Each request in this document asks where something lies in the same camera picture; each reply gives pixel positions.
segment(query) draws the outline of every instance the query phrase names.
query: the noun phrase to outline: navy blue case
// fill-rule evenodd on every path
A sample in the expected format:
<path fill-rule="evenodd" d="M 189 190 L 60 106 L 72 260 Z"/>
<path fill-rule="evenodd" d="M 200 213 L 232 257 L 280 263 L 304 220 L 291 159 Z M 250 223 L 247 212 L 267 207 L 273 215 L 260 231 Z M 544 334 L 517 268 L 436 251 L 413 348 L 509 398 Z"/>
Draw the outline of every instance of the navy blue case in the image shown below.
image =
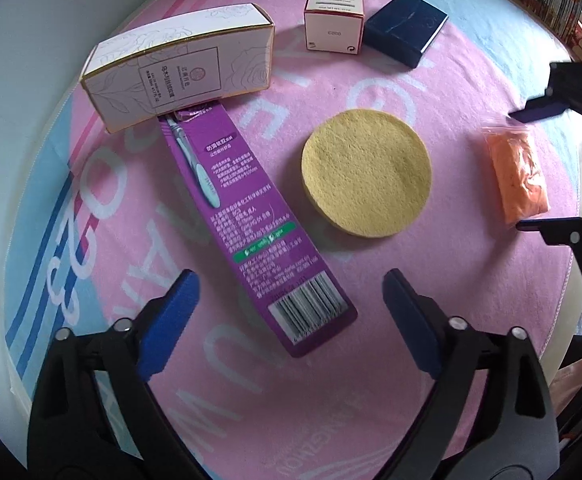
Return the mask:
<path fill-rule="evenodd" d="M 391 0 L 367 20 L 362 43 L 416 68 L 447 18 L 423 0 Z"/>

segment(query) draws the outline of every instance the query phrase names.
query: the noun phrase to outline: orange plastic bag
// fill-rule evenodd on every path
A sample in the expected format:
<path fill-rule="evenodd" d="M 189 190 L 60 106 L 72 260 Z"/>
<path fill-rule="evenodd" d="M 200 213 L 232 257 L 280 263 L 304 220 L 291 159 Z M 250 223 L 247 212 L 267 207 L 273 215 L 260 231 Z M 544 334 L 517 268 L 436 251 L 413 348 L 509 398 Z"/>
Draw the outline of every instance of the orange plastic bag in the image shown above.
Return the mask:
<path fill-rule="evenodd" d="M 507 119 L 482 128 L 508 225 L 549 211 L 545 175 L 528 126 Z"/>

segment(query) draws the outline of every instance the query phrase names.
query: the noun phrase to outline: white floral box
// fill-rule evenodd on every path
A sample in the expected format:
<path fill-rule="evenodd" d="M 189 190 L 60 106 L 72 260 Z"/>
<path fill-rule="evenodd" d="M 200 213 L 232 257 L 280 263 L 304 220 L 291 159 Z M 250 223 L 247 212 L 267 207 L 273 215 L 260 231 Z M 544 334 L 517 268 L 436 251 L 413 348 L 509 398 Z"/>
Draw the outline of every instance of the white floral box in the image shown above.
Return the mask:
<path fill-rule="evenodd" d="M 270 85 L 275 25 L 255 4 L 197 10 L 98 43 L 80 82 L 110 133 Z"/>

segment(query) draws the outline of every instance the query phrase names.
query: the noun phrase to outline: box label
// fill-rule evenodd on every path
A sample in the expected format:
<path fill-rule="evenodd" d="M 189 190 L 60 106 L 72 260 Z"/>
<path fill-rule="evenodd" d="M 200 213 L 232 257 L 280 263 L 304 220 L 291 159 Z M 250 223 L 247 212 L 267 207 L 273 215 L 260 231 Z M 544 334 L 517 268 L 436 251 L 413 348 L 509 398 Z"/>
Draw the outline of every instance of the box label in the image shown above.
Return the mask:
<path fill-rule="evenodd" d="M 154 108 L 222 88 L 217 48 L 147 65 L 140 76 Z"/>
<path fill-rule="evenodd" d="M 308 0 L 306 10 L 332 10 L 362 14 L 362 0 Z"/>

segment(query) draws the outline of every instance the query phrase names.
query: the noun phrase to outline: toothbrush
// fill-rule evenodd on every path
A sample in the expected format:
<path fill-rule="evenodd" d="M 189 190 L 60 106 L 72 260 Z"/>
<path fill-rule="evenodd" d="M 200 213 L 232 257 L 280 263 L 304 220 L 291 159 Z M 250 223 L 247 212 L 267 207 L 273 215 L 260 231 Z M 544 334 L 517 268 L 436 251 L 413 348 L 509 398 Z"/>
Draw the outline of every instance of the toothbrush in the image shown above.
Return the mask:
<path fill-rule="evenodd" d="M 186 158 L 191 170 L 193 170 L 194 175 L 197 178 L 197 183 L 202 190 L 202 194 L 207 199 L 207 202 L 210 203 L 211 207 L 218 209 L 220 207 L 220 197 L 218 196 L 217 191 L 215 190 L 215 186 L 209 175 L 207 174 L 207 170 L 203 168 L 200 161 L 197 160 L 196 154 L 193 152 L 191 148 L 191 143 L 187 139 L 187 135 L 184 133 L 182 127 L 173 120 L 172 117 L 167 116 L 167 123 L 173 133 L 173 137 L 175 141 L 178 143 L 180 150 L 184 153 L 184 157 Z"/>

